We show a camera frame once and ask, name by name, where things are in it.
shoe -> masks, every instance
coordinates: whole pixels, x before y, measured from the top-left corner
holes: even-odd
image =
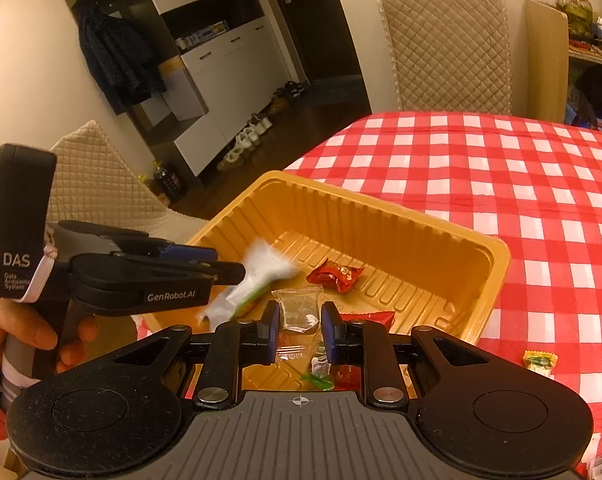
[[[252,126],[246,126],[243,131],[243,134],[248,136],[248,139],[252,143],[252,146],[256,147],[261,143],[261,140],[258,138],[258,133],[256,129]]]
[[[225,153],[223,160],[216,165],[216,169],[219,171],[228,171],[240,166],[243,164],[241,157],[243,151],[243,148],[239,146],[233,147],[229,152]]]
[[[294,81],[288,81],[284,87],[286,94],[291,96],[292,99],[298,99],[305,91],[299,83],[295,83]]]
[[[253,152],[255,146],[252,144],[252,141],[248,137],[248,134],[245,132],[245,129],[241,131],[236,137],[236,146],[243,148],[244,152]]]
[[[252,118],[250,119],[248,125],[254,128],[254,131],[259,137],[265,133],[266,129],[264,128],[263,124],[261,124],[260,117],[257,114],[252,114]]]
[[[259,124],[263,127],[264,133],[273,126],[272,121],[270,121],[270,118],[267,115],[263,116]]]
[[[290,101],[285,97],[285,93],[283,96],[275,95],[272,98],[272,102],[270,107],[268,108],[269,115],[276,115],[281,113],[283,110],[287,110],[290,107]]]

glass jar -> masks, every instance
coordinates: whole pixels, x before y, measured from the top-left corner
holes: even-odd
[[[588,0],[556,0],[556,8],[567,14],[572,40],[592,40],[592,4]]]

metal screw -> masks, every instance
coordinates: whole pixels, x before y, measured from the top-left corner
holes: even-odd
[[[379,402],[399,402],[404,395],[398,388],[391,386],[385,386],[383,388],[377,388],[374,390],[373,396]]]
[[[203,388],[197,395],[201,402],[207,404],[215,404],[217,402],[223,402],[229,397],[227,390],[219,388],[217,386],[210,386],[209,388]]]

crosshair mark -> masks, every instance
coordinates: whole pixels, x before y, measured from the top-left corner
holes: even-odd
[[[305,406],[308,402],[312,402],[310,399],[308,399],[307,397],[303,397],[302,395],[299,395],[298,397],[293,398],[292,400],[290,400],[290,402],[295,403],[299,408]]]

white strap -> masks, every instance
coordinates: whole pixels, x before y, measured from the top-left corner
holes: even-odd
[[[1,374],[17,388],[29,388],[39,381],[39,379],[32,379],[31,377],[27,377],[19,372],[5,358],[5,354],[3,354],[3,360],[1,362]]]
[[[25,291],[23,296],[19,300],[13,300],[16,303],[36,303],[38,298],[46,286],[47,279],[52,273],[54,267],[54,261],[58,255],[58,250],[54,246],[54,231],[50,226],[46,225],[45,232],[45,246],[43,248],[43,257],[36,266],[34,275],[30,280],[28,290]]]

